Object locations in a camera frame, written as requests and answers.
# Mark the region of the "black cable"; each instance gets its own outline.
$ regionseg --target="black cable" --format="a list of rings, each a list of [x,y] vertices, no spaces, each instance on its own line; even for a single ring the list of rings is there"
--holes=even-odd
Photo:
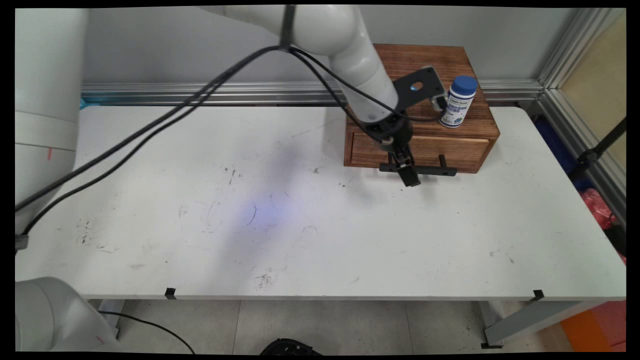
[[[329,94],[331,94],[331,96],[333,97],[333,100],[335,100],[335,102],[338,103],[338,105],[342,108],[342,110],[344,111],[345,114],[347,114],[347,116],[349,117],[349,119],[351,119],[353,122],[356,123],[356,125],[360,128],[360,130],[362,130],[365,134],[369,135],[373,140],[376,140],[377,142],[381,143],[384,139],[388,138],[389,136],[391,136],[392,134],[394,134],[396,131],[398,131],[402,126],[402,122],[397,122],[396,125],[394,127],[392,127],[391,129],[385,131],[382,134],[373,134],[371,132],[369,132],[364,125],[362,124],[362,122],[360,122],[359,120],[357,120],[356,118],[354,118],[354,116],[352,116],[352,114],[349,112],[349,110],[346,108],[346,106],[344,104],[342,104],[340,102],[340,99],[338,99],[338,95],[335,94],[335,92],[333,91],[333,89],[331,89],[331,87],[329,86],[329,84],[324,80],[324,78],[322,77],[322,75],[320,75],[320,73],[318,73],[318,71],[316,70],[316,68],[314,68],[313,65],[311,65],[307,60],[305,60],[302,56],[300,56],[298,53],[294,52],[294,51],[289,51],[293,56],[297,57],[300,61],[302,61],[302,63],[304,63],[309,70],[311,70],[314,75],[316,75],[316,77],[318,78],[318,80],[320,80],[320,82],[324,85],[324,87],[327,89],[327,91],[329,92]]]
[[[175,332],[173,332],[173,331],[171,331],[171,330],[167,329],[166,327],[163,327],[163,326],[160,326],[160,325],[158,325],[158,324],[156,324],[156,323],[148,322],[148,321],[145,321],[145,320],[142,320],[142,319],[139,319],[139,318],[135,318],[135,317],[133,317],[133,316],[131,316],[131,315],[122,314],[122,313],[116,313],[116,312],[114,312],[114,311],[100,311],[100,310],[98,310],[98,312],[99,312],[100,314],[106,314],[106,315],[118,315],[118,316],[122,316],[122,317],[124,317],[124,318],[128,318],[128,319],[131,319],[131,320],[136,320],[137,322],[145,323],[145,324],[147,324],[147,325],[155,326],[155,327],[157,327],[158,329],[162,329],[162,330],[164,330],[164,331],[168,332],[169,334],[171,334],[171,335],[175,336],[178,340],[182,341],[182,343],[183,343],[183,344],[187,345],[187,347],[189,348],[189,351],[190,351],[193,355],[195,355],[195,354],[196,354],[196,352],[195,352],[195,351],[193,351],[193,349],[189,346],[189,344],[187,344],[187,342],[186,342],[186,341],[184,341],[184,340],[183,340],[180,336],[178,336]]]
[[[167,127],[170,127],[171,125],[175,124],[176,122],[182,120],[184,117],[186,117],[187,115],[189,115],[190,113],[192,113],[193,111],[195,111],[198,107],[200,107],[200,105],[202,105],[202,103],[209,98],[209,96],[211,96],[211,94],[213,94],[214,91],[216,91],[220,86],[222,86],[222,84],[224,84],[227,80],[229,80],[229,78],[231,78],[233,75],[236,74],[236,72],[240,71],[243,67],[245,67],[247,64],[249,64],[251,61],[257,59],[259,56],[268,53],[269,51],[273,51],[273,50],[277,50],[278,47],[274,46],[274,47],[265,47],[263,49],[261,49],[260,51],[257,51],[255,53],[253,53],[252,55],[247,56],[245,59],[241,60],[240,62],[238,62],[237,64],[235,64],[233,67],[229,68],[227,71],[225,71],[221,76],[218,76],[216,79],[220,79],[220,82],[215,85],[214,87],[212,87],[209,90],[209,93],[203,97],[202,99],[200,99],[198,101],[197,104],[195,104],[194,106],[192,106],[189,110],[185,111],[184,113],[182,113],[182,115],[178,116],[177,118],[169,121],[168,123],[166,123],[165,125],[157,128],[156,130],[154,130],[152,133],[150,133],[146,138],[144,138],[138,145],[135,146],[135,148],[129,152],[129,154],[127,154],[127,156],[125,156],[122,160],[120,160],[116,165],[114,165],[113,167],[111,167],[109,170],[107,170],[104,174],[100,175],[99,177],[96,177],[95,179],[89,181],[86,184],[83,184],[81,186],[78,186],[77,188],[59,196],[58,198],[56,198],[55,200],[53,200],[49,205],[47,205],[46,208],[44,208],[43,210],[41,210],[41,212],[39,212],[27,225],[27,227],[25,227],[24,231],[22,232],[23,235],[27,235],[29,234],[30,230],[35,226],[35,224],[46,214],[49,212],[49,210],[51,210],[55,205],[58,205],[61,201],[65,200],[66,198],[81,192],[82,190],[90,187],[91,185],[94,185],[95,183],[98,183],[99,181],[103,180],[105,177],[111,175],[114,171],[118,170],[118,168],[120,168],[125,162],[127,162],[127,160],[129,160],[129,158],[131,158],[131,156],[133,156],[138,150],[140,150],[141,147],[144,146],[144,144],[151,140],[151,138],[153,138],[155,135],[157,135],[158,133],[160,133],[161,131],[165,130]]]
[[[67,181],[69,181],[69,180],[73,179],[74,177],[76,177],[76,176],[82,174],[83,172],[87,171],[92,166],[94,166],[97,163],[101,162],[102,160],[108,158],[113,153],[115,153],[116,151],[120,150],[122,147],[125,147],[127,144],[131,143],[133,140],[139,138],[142,134],[146,133],[149,129],[152,129],[156,125],[162,123],[163,121],[165,121],[166,119],[171,117],[173,114],[177,113],[178,111],[183,109],[185,106],[190,104],[192,101],[197,99],[199,96],[204,94],[204,92],[207,91],[207,89],[212,87],[220,79],[224,78],[229,72],[233,72],[233,73],[237,72],[237,70],[234,70],[234,69],[236,69],[238,66],[244,67],[247,63],[250,63],[254,59],[258,58],[259,56],[261,56],[261,55],[263,55],[265,53],[268,53],[269,51],[273,51],[273,50],[277,50],[277,49],[278,49],[278,46],[269,46],[269,47],[265,47],[265,48],[263,48],[261,50],[256,51],[255,53],[247,56],[245,59],[241,60],[239,63],[235,64],[233,67],[229,68],[227,71],[225,71],[224,73],[220,74],[218,77],[216,77],[211,82],[206,84],[202,89],[198,90],[195,94],[193,94],[192,96],[188,97],[185,101],[182,102],[182,104],[180,104],[180,105],[176,106],[175,108],[171,109],[168,113],[164,114],[163,116],[159,117],[158,119],[155,119],[154,121],[152,121],[151,123],[149,123],[145,127],[141,128],[140,130],[138,130],[135,133],[133,133],[131,136],[127,137],[125,140],[122,140],[120,143],[116,144],[115,146],[113,146],[109,150],[107,150],[104,153],[102,153],[101,155],[99,155],[95,159],[93,159],[93,160],[89,161],[88,163],[84,164],[83,166],[75,169],[74,171],[70,172],[69,174],[61,177],[60,179],[58,179],[58,180],[54,181],[53,183],[51,183],[49,186],[46,186],[42,190],[34,193],[32,196],[29,196],[27,199],[24,199],[23,201],[18,203],[15,206],[15,212],[20,211],[25,206],[31,204],[32,202],[38,200],[39,198],[43,197],[47,193],[51,192],[52,190],[55,190],[56,188],[58,188],[59,186],[61,186],[64,183],[66,183]]]
[[[309,58],[311,61],[313,61],[314,63],[316,63],[316,65],[320,66],[324,71],[327,72],[327,74],[331,75],[334,79],[336,79],[337,81],[340,81],[344,86],[352,89],[353,91],[355,91],[356,93],[366,97],[367,99],[375,102],[376,104],[382,106],[383,108],[387,109],[388,111],[391,111],[392,113],[396,114],[399,117],[403,117],[407,120],[411,120],[411,121],[417,121],[417,122],[432,122],[432,121],[437,121],[440,117],[433,117],[433,118],[428,118],[428,119],[415,119],[412,117],[408,117],[405,114],[396,111],[396,109],[391,108],[390,106],[387,106],[384,102],[381,102],[379,100],[377,100],[376,98],[374,98],[373,96],[361,91],[360,89],[356,88],[355,86],[349,84],[347,81],[343,80],[340,76],[336,75],[336,73],[334,73],[333,71],[331,71],[331,69],[329,69],[328,67],[324,66],[324,64],[322,64],[318,59],[316,59],[315,57],[313,57],[311,54],[308,54],[307,52],[298,49],[297,47],[291,47],[289,49],[289,52],[294,54],[294,53],[298,53],[298,54],[302,54],[304,56],[306,56],[307,58]]]
[[[320,82],[322,83],[322,85],[324,85],[324,87],[327,89],[327,91],[329,91],[329,94],[331,94],[331,97],[333,97],[333,100],[335,100],[335,102],[338,103],[338,105],[342,108],[342,110],[344,111],[345,114],[347,114],[347,116],[349,117],[349,119],[351,119],[351,121],[353,121],[359,128],[360,130],[362,130],[365,134],[369,135],[371,138],[373,138],[373,140],[376,140],[377,142],[382,142],[382,140],[380,138],[378,138],[377,136],[374,136],[372,134],[370,134],[365,128],[364,125],[362,125],[362,123],[357,120],[347,109],[347,107],[340,101],[340,99],[338,99],[338,95],[336,95],[336,93],[333,91],[333,89],[331,89],[331,87],[329,86],[329,84],[326,82],[326,80],[324,80],[324,78],[322,77],[322,75],[320,75],[320,73],[318,73],[318,71],[316,70],[315,67],[313,67],[313,65],[311,65],[309,63],[309,61],[305,60],[302,56],[300,56],[298,53],[289,50],[289,52],[297,57],[300,61],[302,61],[313,73],[314,75],[316,75],[316,77],[318,78],[318,80],[320,80]]]
[[[108,151],[106,151],[105,153],[101,154],[100,156],[98,156],[97,158],[91,160],[90,162],[88,162],[87,164],[83,165],[82,167],[78,168],[77,170],[71,172],[69,175],[62,177],[61,179],[57,180],[56,182],[54,182],[53,184],[47,186],[46,188],[44,188],[43,190],[40,190],[39,192],[35,193],[34,195],[30,196],[29,198],[27,198],[26,200],[22,201],[20,204],[16,205],[16,211],[18,211],[19,209],[22,209],[24,206],[27,206],[28,204],[30,204],[31,202],[37,200],[38,198],[40,198],[41,196],[45,195],[46,193],[50,192],[51,190],[57,188],[58,186],[62,185],[63,183],[66,183],[67,181],[73,179],[75,176],[78,176],[79,174],[82,174],[85,170],[89,169],[90,167],[94,166],[95,164],[99,163],[100,161],[104,160],[105,158],[107,158],[108,156],[112,155],[115,151],[119,150],[120,148],[122,148],[123,146],[127,145],[128,143],[131,143],[133,140],[135,140],[137,137],[140,137],[144,132],[146,132],[146,130],[150,129],[151,127],[153,127],[154,125],[157,125],[159,123],[161,123],[162,121],[166,120],[169,116],[177,113],[179,110],[183,109],[185,106],[187,106],[189,103],[191,103],[191,101],[195,98],[197,98],[198,96],[200,96],[203,91],[202,90],[207,90],[209,87],[213,86],[213,84],[218,83],[217,85],[213,86],[213,88],[211,88],[209,90],[209,93],[201,98],[197,104],[195,104],[193,107],[191,107],[189,110],[185,111],[184,113],[182,113],[182,115],[178,116],[177,118],[169,121],[168,123],[166,123],[165,125],[157,128],[155,131],[153,131],[152,133],[150,133],[146,138],[144,138],[137,146],[135,146],[135,148],[129,152],[129,154],[127,154],[127,156],[125,156],[122,160],[120,160],[115,166],[111,167],[109,170],[107,170],[105,173],[103,173],[102,175],[100,175],[99,177],[96,177],[94,180],[89,181],[86,184],[83,184],[81,186],[78,186],[77,188],[63,194],[62,196],[56,198],[54,201],[52,201],[47,207],[45,207],[43,210],[41,210],[41,212],[39,212],[36,217],[34,217],[32,219],[32,221],[30,221],[30,223],[26,226],[25,230],[23,231],[23,235],[27,235],[30,230],[33,228],[33,226],[35,226],[35,224],[46,214],[49,212],[49,210],[51,210],[53,207],[55,207],[55,205],[59,204],[61,201],[65,200],[66,198],[94,185],[95,183],[98,183],[99,181],[103,180],[105,177],[111,175],[114,171],[118,170],[118,168],[120,168],[125,162],[127,162],[127,160],[129,160],[129,158],[131,158],[131,156],[133,156],[138,150],[140,150],[140,148],[142,148],[142,146],[144,146],[144,144],[151,140],[151,138],[153,138],[155,135],[157,135],[158,133],[160,133],[161,131],[165,130],[167,127],[170,127],[171,125],[175,124],[176,122],[182,120],[184,117],[186,117],[187,115],[189,115],[191,112],[195,111],[199,106],[202,105],[202,103],[208,99],[211,94],[213,94],[214,91],[216,91],[222,84],[224,84],[224,82],[226,82],[229,78],[231,78],[235,73],[237,73],[238,71],[240,71],[244,66],[246,66],[247,64],[249,64],[250,62],[252,62],[253,60],[255,60],[256,58],[258,58],[259,56],[262,56],[263,54],[266,54],[270,51],[274,51],[279,49],[278,46],[271,46],[271,47],[265,47],[261,50],[256,51],[255,53],[247,56],[245,59],[239,61],[237,64],[235,64],[233,67],[227,69],[224,73],[220,74],[218,77],[216,77],[215,79],[213,79],[209,84],[207,84],[207,86],[205,86],[203,89],[199,90],[197,93],[195,93],[194,95],[192,95],[191,97],[189,97],[187,99],[187,101],[184,101],[182,104],[176,106],[173,110],[169,111],[167,114],[163,115],[162,117],[156,119],[155,121],[153,121],[151,124],[143,127],[142,129],[138,130],[136,133],[134,133],[133,135],[129,136],[128,138],[126,138],[125,140],[123,140],[122,142],[120,142],[118,145],[112,147],[111,149],[109,149]],[[375,98],[361,92],[360,90],[358,90],[357,88],[353,87],[352,85],[350,85],[349,83],[345,82],[344,80],[342,80],[340,77],[338,77],[337,75],[335,75],[331,70],[329,70],[328,68],[326,68],[324,65],[322,65],[322,63],[320,63],[319,61],[317,61],[313,56],[305,53],[302,50],[299,49],[295,49],[295,48],[290,48],[289,52],[294,55],[295,57],[297,57],[300,61],[302,61],[313,73],[314,75],[318,78],[318,80],[320,80],[320,82],[324,85],[324,87],[327,89],[327,91],[329,92],[329,94],[331,94],[331,96],[333,97],[333,99],[335,100],[335,102],[342,108],[342,110],[344,111],[344,113],[367,135],[369,135],[371,138],[373,138],[374,140],[376,140],[377,142],[382,142],[383,139],[385,139],[386,137],[388,137],[389,134],[393,133],[395,130],[395,128],[387,131],[386,133],[383,133],[382,135],[375,135],[370,133],[368,130],[366,130],[366,128],[364,127],[364,125],[357,120],[350,112],[349,110],[346,108],[346,106],[344,104],[342,104],[342,102],[340,102],[340,99],[338,99],[338,96],[336,95],[336,93],[333,91],[333,89],[331,89],[331,87],[329,86],[329,84],[324,80],[324,78],[322,77],[322,75],[320,75],[320,73],[318,73],[318,71],[316,70],[316,68],[313,67],[313,65],[311,65],[306,59],[304,59],[300,54],[305,55],[306,57],[310,58],[312,61],[314,61],[316,64],[318,64],[320,67],[322,67],[325,71],[327,71],[327,73],[329,73],[330,75],[332,75],[333,77],[335,77],[337,80],[339,80],[340,82],[344,83],[347,87],[351,88],[352,90],[358,92],[359,94],[365,96],[366,98],[370,99],[371,101],[374,101],[380,105],[382,105],[383,107],[385,107],[386,109],[393,111],[394,113],[406,118],[406,119],[411,119],[410,117],[407,117],[406,115],[403,115],[402,113],[399,113],[396,110],[393,110],[391,108],[389,108],[387,105],[383,104],[382,102],[379,102],[378,100],[376,100]]]

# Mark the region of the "black cable on floor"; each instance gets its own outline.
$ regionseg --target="black cable on floor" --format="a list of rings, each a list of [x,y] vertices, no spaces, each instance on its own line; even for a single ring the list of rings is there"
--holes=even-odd
[[[145,320],[142,320],[142,319],[139,319],[139,318],[135,318],[135,317],[133,317],[133,316],[131,316],[131,315],[121,314],[121,313],[116,313],[116,312],[114,312],[114,311],[100,311],[100,310],[98,310],[98,312],[99,312],[100,314],[106,314],[106,315],[118,315],[118,316],[122,316],[122,317],[124,317],[124,318],[128,318],[128,319],[131,319],[131,320],[136,320],[137,322],[145,323],[145,324],[147,324],[147,325],[155,326],[155,327],[157,327],[158,329],[162,329],[162,330],[164,330],[164,331],[168,332],[169,334],[171,334],[171,335],[175,336],[178,340],[182,341],[182,343],[183,343],[183,344],[187,345],[187,347],[189,348],[189,351],[190,351],[193,355],[195,355],[195,354],[196,354],[196,352],[195,352],[195,351],[193,351],[193,349],[191,348],[191,346],[189,346],[189,344],[187,344],[187,342],[186,342],[186,341],[184,341],[184,340],[183,340],[180,336],[178,336],[175,332],[173,332],[173,331],[171,331],[171,330],[167,329],[166,327],[163,327],[163,326],[160,326],[160,325],[158,325],[158,324],[156,324],[156,323],[148,322],[148,321],[145,321]]]

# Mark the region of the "black object on floor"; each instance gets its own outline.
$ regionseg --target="black object on floor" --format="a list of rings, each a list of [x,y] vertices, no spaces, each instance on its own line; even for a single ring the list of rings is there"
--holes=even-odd
[[[270,343],[260,355],[322,356],[312,347],[292,339],[277,339]]]

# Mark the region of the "white bottle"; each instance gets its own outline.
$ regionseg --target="white bottle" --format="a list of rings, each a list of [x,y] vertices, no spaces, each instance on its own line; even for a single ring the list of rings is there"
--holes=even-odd
[[[440,123],[446,127],[458,127],[462,125],[467,110],[476,96],[478,82],[470,76],[458,76],[454,79],[449,89],[449,101],[447,109],[440,117]]]

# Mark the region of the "bottle label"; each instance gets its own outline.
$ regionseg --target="bottle label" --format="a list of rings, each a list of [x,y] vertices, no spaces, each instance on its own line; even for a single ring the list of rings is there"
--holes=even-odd
[[[449,92],[447,109],[440,117],[440,123],[447,127],[458,127],[462,125],[462,120],[464,120],[473,99],[473,97],[469,99],[460,99],[455,95],[451,95]]]

